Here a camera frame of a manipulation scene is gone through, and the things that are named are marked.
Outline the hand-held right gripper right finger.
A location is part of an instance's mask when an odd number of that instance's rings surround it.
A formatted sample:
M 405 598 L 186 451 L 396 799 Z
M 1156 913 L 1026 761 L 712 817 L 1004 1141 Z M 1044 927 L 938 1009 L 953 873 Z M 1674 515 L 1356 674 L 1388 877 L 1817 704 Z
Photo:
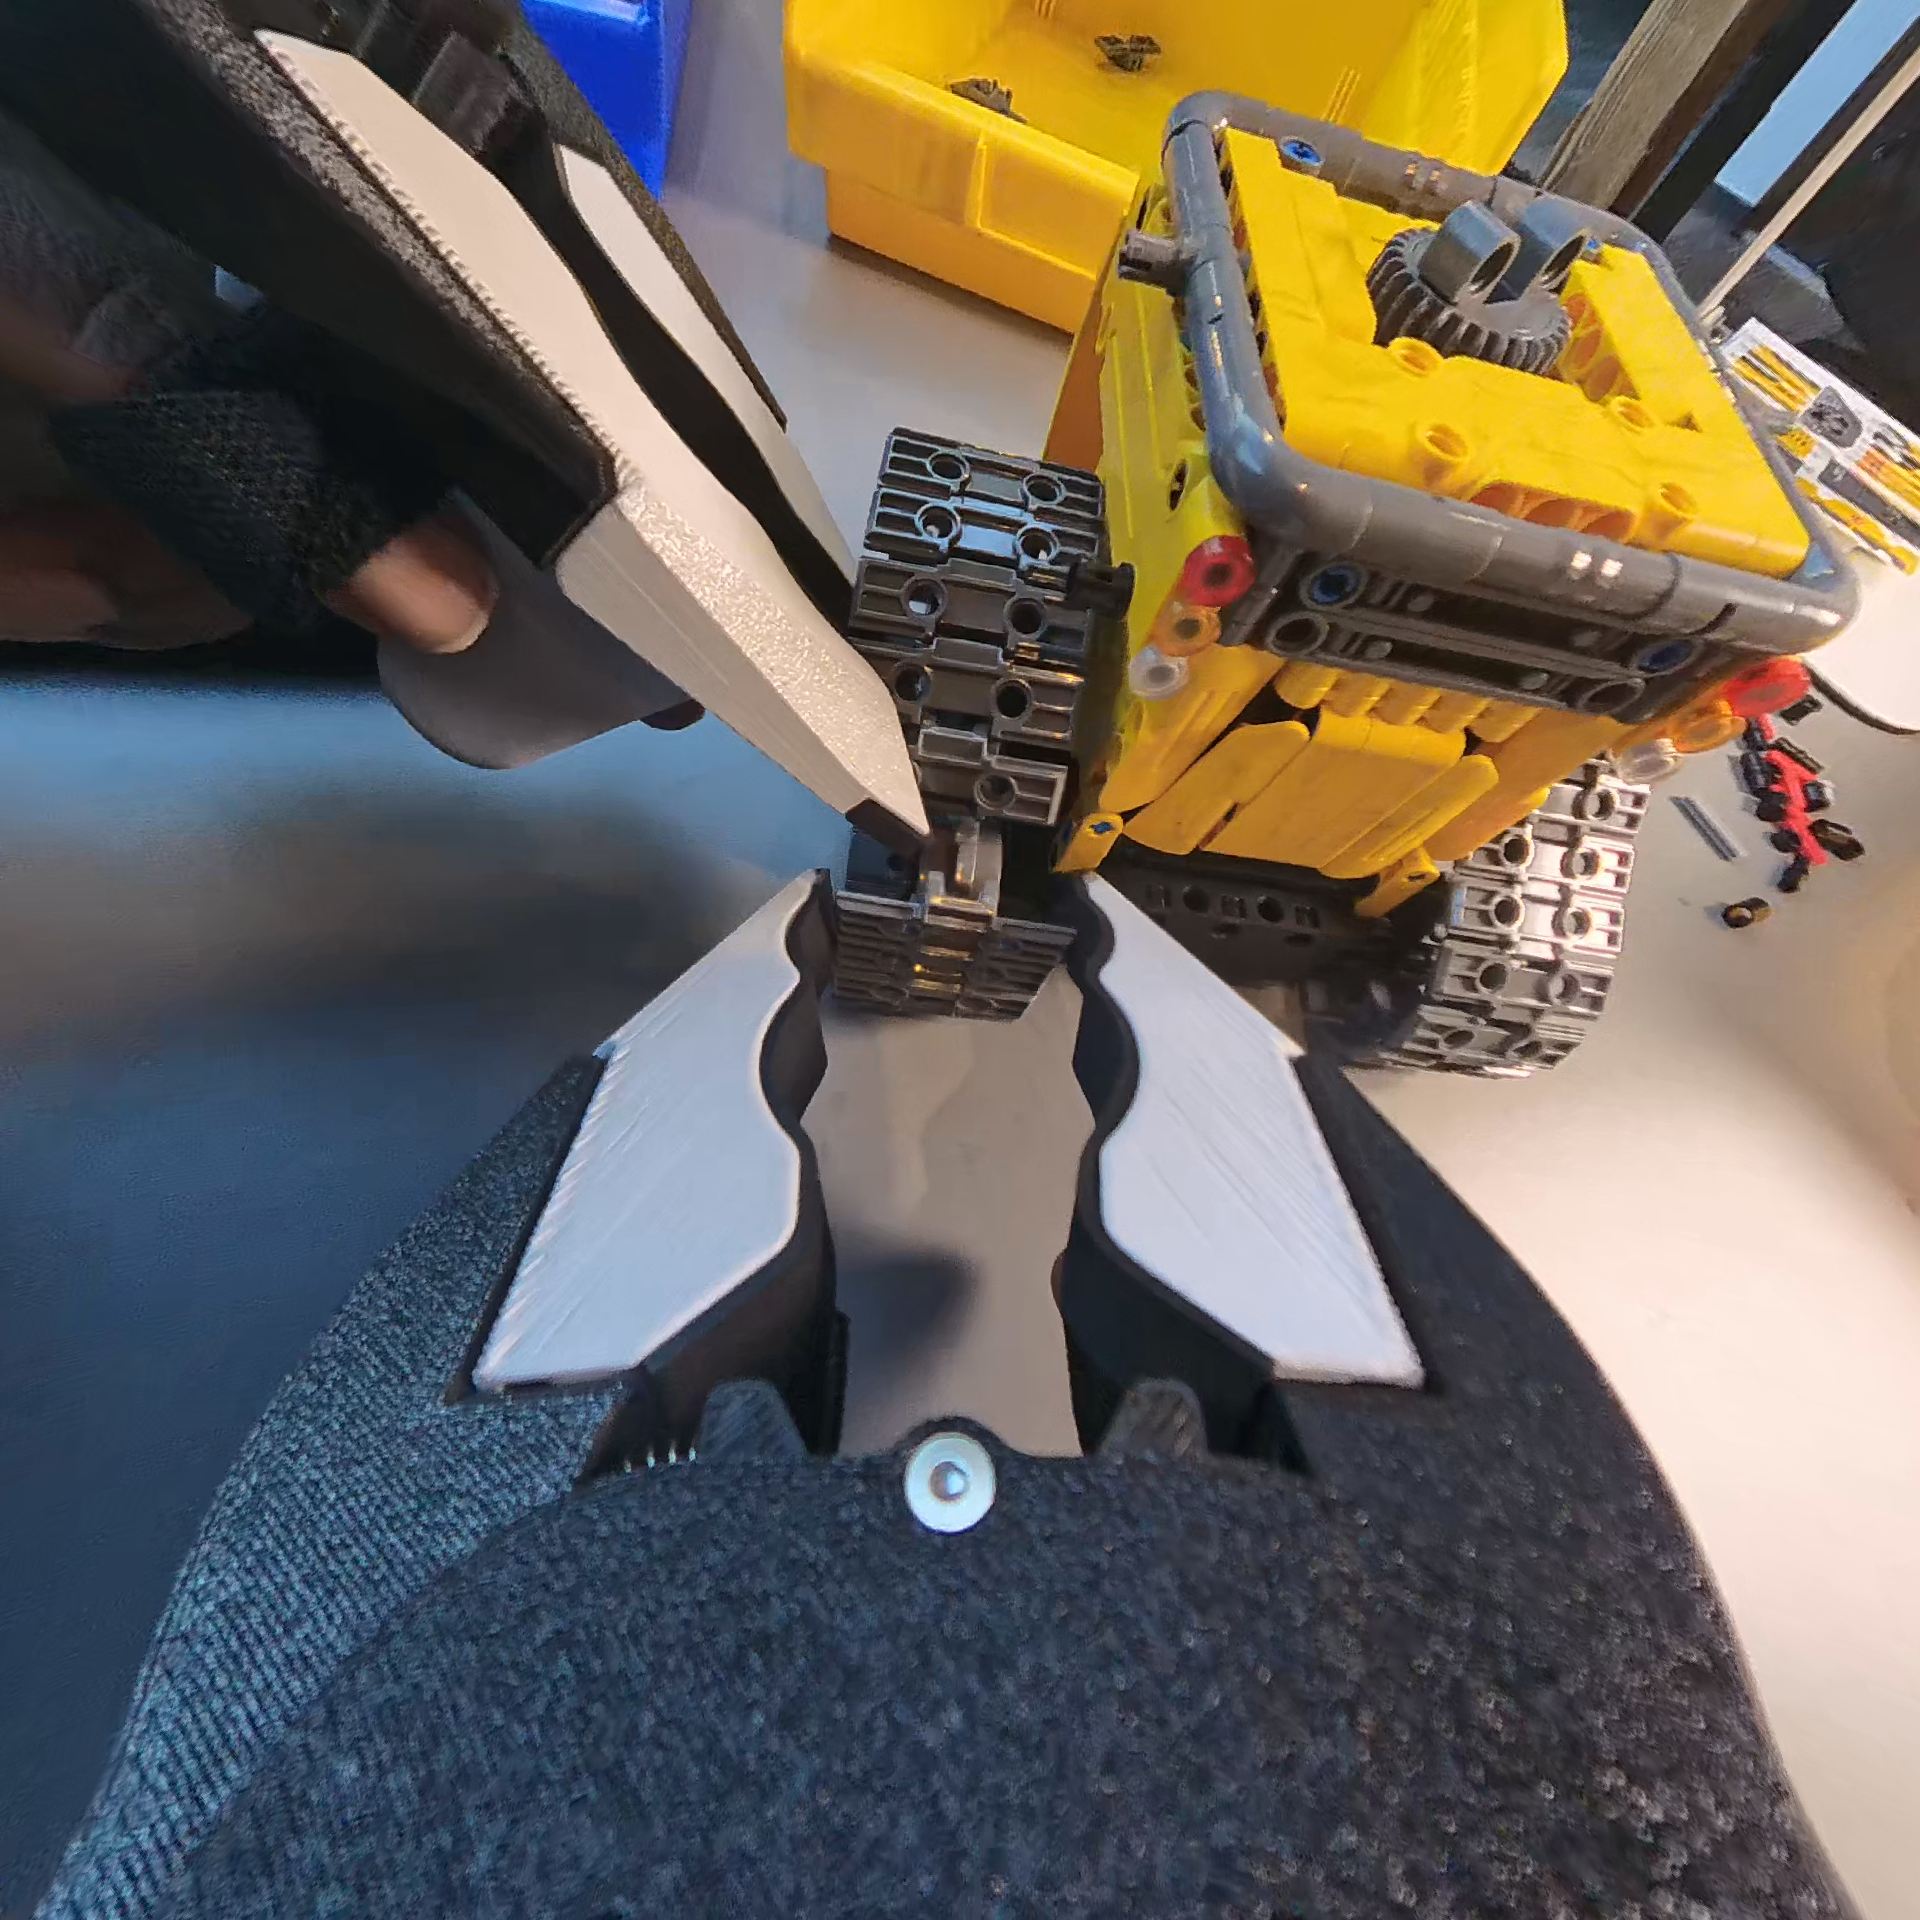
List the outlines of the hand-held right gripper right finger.
M 1300 1075 L 1300 1048 L 1104 879 L 1076 923 L 1072 1072 L 1092 1131 L 1073 1227 L 1255 1381 L 1424 1385 Z

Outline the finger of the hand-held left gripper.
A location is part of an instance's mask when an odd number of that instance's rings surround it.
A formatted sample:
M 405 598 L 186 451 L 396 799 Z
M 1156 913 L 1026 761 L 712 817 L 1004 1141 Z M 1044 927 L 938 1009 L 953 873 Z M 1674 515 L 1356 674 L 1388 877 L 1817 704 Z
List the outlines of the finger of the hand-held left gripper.
M 554 563 L 564 598 L 857 830 L 917 848 L 927 817 L 882 685 L 642 393 L 512 193 L 349 56 L 257 43 L 610 456 L 610 504 Z
M 686 262 L 604 162 L 560 143 L 549 152 L 550 246 L 583 287 L 623 371 L 711 479 L 756 520 L 804 593 L 849 593 L 847 544 L 752 366 L 701 307 Z

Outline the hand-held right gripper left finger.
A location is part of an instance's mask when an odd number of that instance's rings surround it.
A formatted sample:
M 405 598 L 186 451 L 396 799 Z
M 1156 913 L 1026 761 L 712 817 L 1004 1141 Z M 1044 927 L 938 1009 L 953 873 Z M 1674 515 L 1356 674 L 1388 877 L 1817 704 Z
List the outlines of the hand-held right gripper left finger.
M 480 1394 L 656 1381 L 724 1325 L 781 1360 L 832 1307 L 804 1115 L 832 885 L 794 879 L 596 1049 L 598 1077 L 470 1365 Z

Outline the yellow toy brick bulldozer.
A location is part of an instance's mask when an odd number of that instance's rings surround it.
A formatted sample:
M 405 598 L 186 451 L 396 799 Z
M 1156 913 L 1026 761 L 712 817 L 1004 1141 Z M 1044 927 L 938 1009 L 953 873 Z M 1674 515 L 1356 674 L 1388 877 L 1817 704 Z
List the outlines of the yellow toy brick bulldozer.
M 1134 593 L 1058 870 L 1358 1065 L 1564 1064 L 1673 723 L 1861 606 L 1663 251 L 1196 93 L 1073 353 Z

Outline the person's left hand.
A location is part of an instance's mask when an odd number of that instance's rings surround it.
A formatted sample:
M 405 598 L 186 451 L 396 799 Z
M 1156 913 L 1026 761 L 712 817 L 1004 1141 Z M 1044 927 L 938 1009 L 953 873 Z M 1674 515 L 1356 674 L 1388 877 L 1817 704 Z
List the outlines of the person's left hand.
M 137 385 L 130 368 L 70 346 L 8 295 L 2 371 L 5 383 L 49 402 L 119 400 Z M 454 657 L 489 624 L 495 593 L 484 553 L 447 520 L 430 520 L 377 550 L 327 606 L 381 641 Z M 172 651 L 225 641 L 246 624 L 246 614 L 119 507 L 47 502 L 5 515 L 5 641 Z

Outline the yellow storage bin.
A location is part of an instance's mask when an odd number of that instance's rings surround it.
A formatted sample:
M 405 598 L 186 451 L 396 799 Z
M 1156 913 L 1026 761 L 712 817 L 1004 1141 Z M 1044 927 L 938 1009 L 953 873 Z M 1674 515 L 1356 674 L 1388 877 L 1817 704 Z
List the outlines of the yellow storage bin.
M 1124 78 L 1092 38 L 1164 57 Z M 786 134 L 833 237 L 1073 331 L 1168 113 L 1229 89 L 1500 171 L 1567 72 L 1558 2 L 790 2 Z M 948 94 L 991 78 L 1022 125 Z

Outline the blue storage bin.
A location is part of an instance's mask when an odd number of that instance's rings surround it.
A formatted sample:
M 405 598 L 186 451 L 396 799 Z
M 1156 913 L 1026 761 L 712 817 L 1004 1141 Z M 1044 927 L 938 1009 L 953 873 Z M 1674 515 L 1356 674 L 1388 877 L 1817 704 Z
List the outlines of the blue storage bin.
M 690 2 L 526 2 L 522 14 L 652 193 L 664 183 Z

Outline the pile of small brick pins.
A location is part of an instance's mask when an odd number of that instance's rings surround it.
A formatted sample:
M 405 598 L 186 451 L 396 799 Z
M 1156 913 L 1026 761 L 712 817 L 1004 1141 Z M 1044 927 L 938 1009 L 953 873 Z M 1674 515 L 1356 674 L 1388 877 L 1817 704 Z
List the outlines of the pile of small brick pins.
M 1670 726 L 1682 753 L 1735 750 L 1735 776 L 1777 858 L 1770 891 L 1797 897 L 1826 866 L 1853 865 L 1862 839 L 1833 815 L 1826 766 L 1790 727 L 1817 711 L 1812 680 L 1799 657 L 1769 659 L 1710 688 Z

